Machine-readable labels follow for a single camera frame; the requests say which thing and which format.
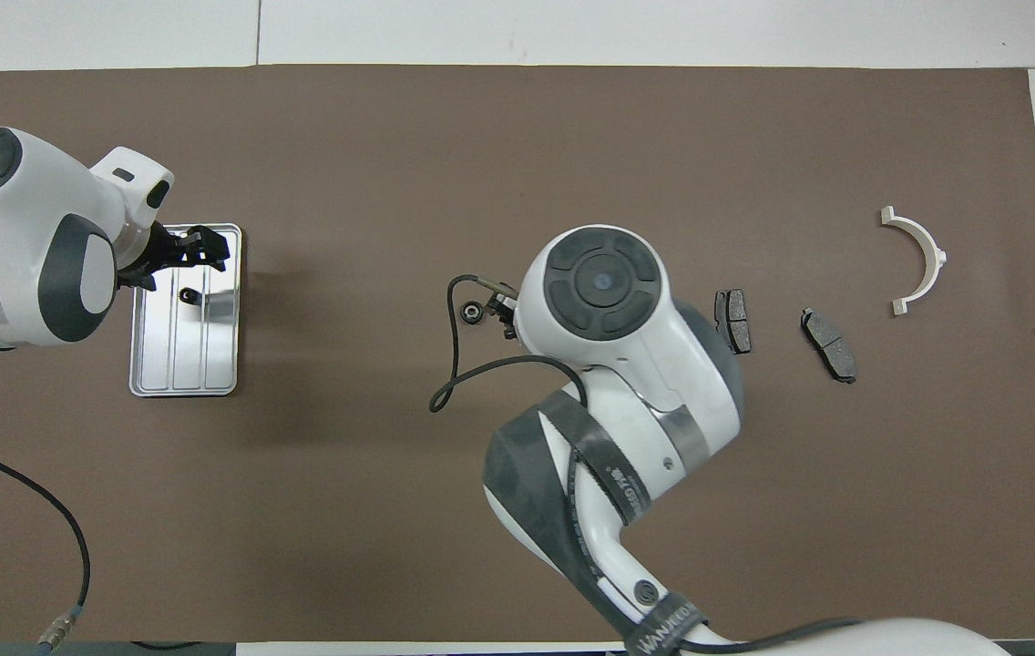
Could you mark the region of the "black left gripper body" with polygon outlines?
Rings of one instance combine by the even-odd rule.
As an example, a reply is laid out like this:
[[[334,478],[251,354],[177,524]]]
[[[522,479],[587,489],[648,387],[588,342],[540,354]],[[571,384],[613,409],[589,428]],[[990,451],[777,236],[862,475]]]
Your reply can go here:
[[[184,256],[185,250],[180,244],[180,237],[173,235],[159,221],[154,221],[149,228],[149,238],[142,254],[120,270],[120,288],[156,291],[154,274],[168,267],[181,265]]]

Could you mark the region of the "silver metal tray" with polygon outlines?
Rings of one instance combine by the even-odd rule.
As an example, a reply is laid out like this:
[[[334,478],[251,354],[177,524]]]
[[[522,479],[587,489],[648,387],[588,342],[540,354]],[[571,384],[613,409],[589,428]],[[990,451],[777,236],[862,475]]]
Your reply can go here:
[[[168,267],[154,274],[156,291],[135,288],[128,386],[138,397],[223,397],[237,386],[243,232],[210,228],[229,241],[225,271]],[[179,301],[184,287],[200,304]]]

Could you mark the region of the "short dark brake pad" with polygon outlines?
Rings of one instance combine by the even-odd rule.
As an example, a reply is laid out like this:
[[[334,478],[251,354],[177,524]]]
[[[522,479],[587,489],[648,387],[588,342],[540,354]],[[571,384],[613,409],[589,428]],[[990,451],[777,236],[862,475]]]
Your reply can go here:
[[[717,332],[724,337],[724,341],[735,354],[748,354],[752,351],[746,299],[742,288],[718,290],[714,316],[716,316]]]

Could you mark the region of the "long dark brake pad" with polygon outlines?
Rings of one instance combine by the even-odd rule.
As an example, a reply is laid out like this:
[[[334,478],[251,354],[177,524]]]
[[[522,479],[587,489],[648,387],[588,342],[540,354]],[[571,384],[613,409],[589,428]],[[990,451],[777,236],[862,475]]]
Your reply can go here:
[[[804,308],[801,329],[831,378],[842,384],[853,384],[856,381],[856,360],[842,333],[812,307]]]

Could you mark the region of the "white semicircular bracket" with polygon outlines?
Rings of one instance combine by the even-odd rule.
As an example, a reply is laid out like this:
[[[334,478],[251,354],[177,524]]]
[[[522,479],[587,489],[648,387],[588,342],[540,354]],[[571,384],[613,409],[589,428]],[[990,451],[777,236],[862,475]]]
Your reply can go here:
[[[929,229],[926,229],[921,223],[917,223],[917,221],[899,215],[893,205],[885,205],[885,207],[881,208],[879,219],[881,227],[898,229],[912,237],[923,257],[923,274],[917,288],[909,295],[899,296],[899,298],[893,299],[891,302],[892,315],[899,317],[908,314],[912,303],[918,302],[918,300],[925,298],[929,294],[935,282],[938,281],[943,266],[947,264],[948,255],[939,248],[938,242],[935,241]]]

